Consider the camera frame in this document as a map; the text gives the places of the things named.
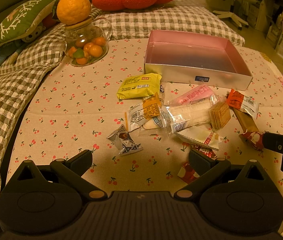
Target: wooden lid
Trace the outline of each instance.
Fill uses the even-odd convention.
[[[92,22],[92,17],[89,16],[86,20],[73,24],[73,25],[65,25],[65,30],[71,31],[71,30],[76,30],[76,29],[80,29],[88,24],[90,24]]]

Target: white snowflake pattern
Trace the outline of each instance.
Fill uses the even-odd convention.
[[[27,12],[31,11],[31,9],[40,2],[41,0],[30,0],[28,2],[25,2],[24,4],[22,4],[20,6],[20,9],[16,9],[18,11],[17,16],[14,18],[14,20],[12,21],[12,23],[6,28],[4,26],[4,23],[2,22],[0,24],[0,38],[3,39],[5,37],[5,34],[8,33],[8,31],[13,28],[13,30],[15,30],[15,28],[17,27],[17,24],[19,24],[21,22],[21,18],[25,17],[27,15]]]

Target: black mount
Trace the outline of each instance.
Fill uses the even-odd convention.
[[[195,150],[189,160],[200,177],[173,198],[164,191],[108,198],[80,177],[89,150],[47,166],[25,160],[0,194],[0,240],[282,239],[283,198],[258,161],[231,165]]]

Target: open box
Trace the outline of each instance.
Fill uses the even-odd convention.
[[[253,78],[230,40],[206,34],[152,30],[144,64],[163,82],[246,90]]]

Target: green pillow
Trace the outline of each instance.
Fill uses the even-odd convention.
[[[0,46],[32,33],[48,16],[55,0],[30,0],[18,6],[0,24]]]

